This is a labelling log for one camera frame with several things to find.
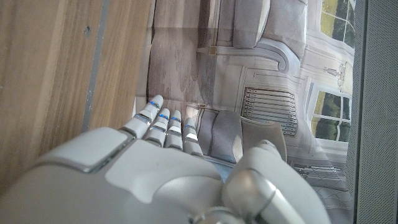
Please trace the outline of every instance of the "armchair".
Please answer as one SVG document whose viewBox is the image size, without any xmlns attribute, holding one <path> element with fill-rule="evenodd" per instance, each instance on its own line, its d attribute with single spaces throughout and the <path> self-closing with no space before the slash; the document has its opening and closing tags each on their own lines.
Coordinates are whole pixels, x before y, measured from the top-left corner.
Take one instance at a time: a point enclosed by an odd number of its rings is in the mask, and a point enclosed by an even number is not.
<svg viewBox="0 0 398 224">
<path fill-rule="evenodd" d="M 278 71 L 295 74 L 304 55 L 307 0 L 219 0 L 209 24 L 215 26 L 211 55 L 262 57 Z"/>
</svg>

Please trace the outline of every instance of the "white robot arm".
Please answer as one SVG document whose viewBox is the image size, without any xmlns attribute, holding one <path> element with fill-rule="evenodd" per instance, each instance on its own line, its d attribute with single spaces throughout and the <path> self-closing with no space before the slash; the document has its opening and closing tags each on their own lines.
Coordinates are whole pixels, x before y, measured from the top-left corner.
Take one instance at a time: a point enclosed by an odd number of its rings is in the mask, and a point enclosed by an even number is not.
<svg viewBox="0 0 398 224">
<path fill-rule="evenodd" d="M 261 141 L 223 183 L 195 123 L 155 96 L 120 130 L 99 128 L 39 158 L 0 196 L 0 223 L 329 223 L 305 180 Z"/>
</svg>

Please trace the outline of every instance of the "window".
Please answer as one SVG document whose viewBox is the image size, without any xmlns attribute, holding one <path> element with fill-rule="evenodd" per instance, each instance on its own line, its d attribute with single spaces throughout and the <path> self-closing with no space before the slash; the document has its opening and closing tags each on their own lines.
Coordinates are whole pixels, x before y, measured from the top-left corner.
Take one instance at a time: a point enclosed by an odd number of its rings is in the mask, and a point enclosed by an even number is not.
<svg viewBox="0 0 398 224">
<path fill-rule="evenodd" d="M 355 46 L 354 8 L 350 0 L 323 0 L 321 14 L 321 32 L 343 41 L 350 47 Z"/>
<path fill-rule="evenodd" d="M 308 102 L 307 121 L 317 139 L 348 142 L 351 126 L 351 100 L 346 93 L 313 85 Z"/>
</svg>

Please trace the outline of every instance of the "wooden panel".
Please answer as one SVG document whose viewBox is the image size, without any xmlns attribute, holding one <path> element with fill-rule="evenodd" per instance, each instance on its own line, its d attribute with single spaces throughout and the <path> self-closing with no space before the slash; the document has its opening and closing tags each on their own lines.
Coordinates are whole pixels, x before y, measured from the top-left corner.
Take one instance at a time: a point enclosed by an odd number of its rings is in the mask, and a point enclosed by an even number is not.
<svg viewBox="0 0 398 224">
<path fill-rule="evenodd" d="M 40 154 L 81 133 L 101 7 L 97 0 L 68 1 Z"/>
<path fill-rule="evenodd" d="M 1 1 L 0 192 L 80 133 L 101 1 Z"/>
<path fill-rule="evenodd" d="M 60 23 L 55 19 L 59 3 L 1 3 L 0 191 L 31 165 L 37 153 L 37 149 L 26 149 L 37 131 L 34 119 L 49 52 L 56 51 L 50 43 Z"/>
<path fill-rule="evenodd" d="M 120 128 L 132 115 L 151 1 L 110 1 L 90 129 Z"/>
</svg>

